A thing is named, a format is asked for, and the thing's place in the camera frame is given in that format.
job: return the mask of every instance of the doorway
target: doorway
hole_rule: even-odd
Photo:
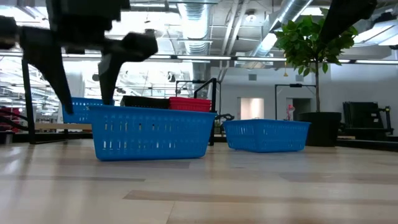
[[[294,98],[293,99],[293,107],[295,108],[293,111],[293,120],[297,121],[298,115],[300,113],[311,112],[311,99]]]
[[[264,119],[264,99],[239,97],[238,119]]]

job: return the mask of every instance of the blue plastic basket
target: blue plastic basket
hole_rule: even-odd
[[[72,97],[73,114],[67,114],[65,107],[62,105],[62,115],[64,123],[90,124],[88,116],[88,106],[103,105],[103,101],[99,99],[86,99]]]
[[[304,149],[310,123],[251,119],[226,121],[228,146],[251,152],[289,152]]]
[[[101,161],[189,159],[206,153],[215,114],[90,106],[95,154]]]

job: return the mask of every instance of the black equipment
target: black equipment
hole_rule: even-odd
[[[13,17],[0,16],[0,49],[19,43],[22,61],[36,67],[50,83],[68,114],[72,99],[62,63],[62,47],[68,54],[84,54],[85,49],[102,53],[98,64],[99,84],[104,104],[113,99],[119,70],[124,62],[141,62],[157,53],[153,35],[128,33],[122,40],[105,37],[112,21],[120,21],[121,10],[130,9],[129,0],[47,0],[50,29],[17,26]]]
[[[221,122],[221,119],[225,119],[225,121],[232,121],[233,119],[235,119],[235,116],[231,114],[220,114],[216,116],[215,121],[220,122],[220,133],[223,134],[225,130],[224,130],[224,123]]]
[[[376,5],[376,0],[333,0],[320,40],[328,44],[359,20],[369,19]]]
[[[362,140],[386,140],[386,133],[393,134],[390,106],[379,108],[375,102],[344,102],[345,128],[347,135]],[[384,128],[380,112],[386,113],[387,128]]]

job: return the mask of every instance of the wooden floor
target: wooden floor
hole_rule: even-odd
[[[92,140],[0,146],[4,224],[398,223],[398,153],[350,148],[97,161]]]

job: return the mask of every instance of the ductwork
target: ductwork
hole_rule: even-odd
[[[188,55],[208,55],[210,44],[200,42],[208,37],[209,30],[209,4],[177,4],[182,18],[182,30],[185,42],[185,49]],[[192,63],[193,80],[210,79],[210,66],[207,63]]]
[[[288,21],[295,21],[304,9],[311,4],[312,0],[284,0],[280,7],[280,11],[277,12],[276,17],[273,18],[272,15],[267,15],[267,18],[264,22],[263,33],[266,34],[264,36],[263,41],[256,47],[255,50],[251,53],[252,57],[265,57],[273,48],[276,38],[274,34],[270,34],[269,32],[278,28],[280,24],[286,24]]]
[[[398,34],[398,4],[374,10],[369,19],[361,19],[354,24],[359,35],[355,37],[354,47],[381,44]]]

